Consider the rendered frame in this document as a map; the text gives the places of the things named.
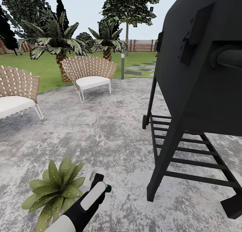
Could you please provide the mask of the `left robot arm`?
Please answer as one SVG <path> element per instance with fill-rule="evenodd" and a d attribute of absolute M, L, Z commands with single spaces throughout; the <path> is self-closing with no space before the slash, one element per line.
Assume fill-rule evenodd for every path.
<path fill-rule="evenodd" d="M 99 204 L 103 203 L 107 187 L 103 182 L 104 175 L 102 174 L 96 173 L 94 180 L 91 180 L 93 172 L 94 168 L 88 170 L 83 183 L 83 185 L 90 187 L 89 191 L 85 192 L 44 232 L 82 232 L 84 230 L 98 210 Z"/>

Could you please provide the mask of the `insectifuge atomizer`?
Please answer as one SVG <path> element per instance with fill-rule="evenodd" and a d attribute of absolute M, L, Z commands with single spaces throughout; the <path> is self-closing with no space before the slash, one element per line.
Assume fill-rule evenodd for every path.
<path fill-rule="evenodd" d="M 111 190 L 112 190 L 112 186 L 111 185 L 107 185 L 105 192 L 110 193 Z"/>

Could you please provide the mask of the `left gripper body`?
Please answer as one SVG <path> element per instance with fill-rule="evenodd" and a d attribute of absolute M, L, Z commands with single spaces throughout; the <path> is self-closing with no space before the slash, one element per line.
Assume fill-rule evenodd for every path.
<path fill-rule="evenodd" d="M 93 180 L 94 181 L 93 183 L 96 183 L 98 181 L 103 181 L 103 179 L 104 179 L 104 175 L 96 173 L 94 180 Z"/>

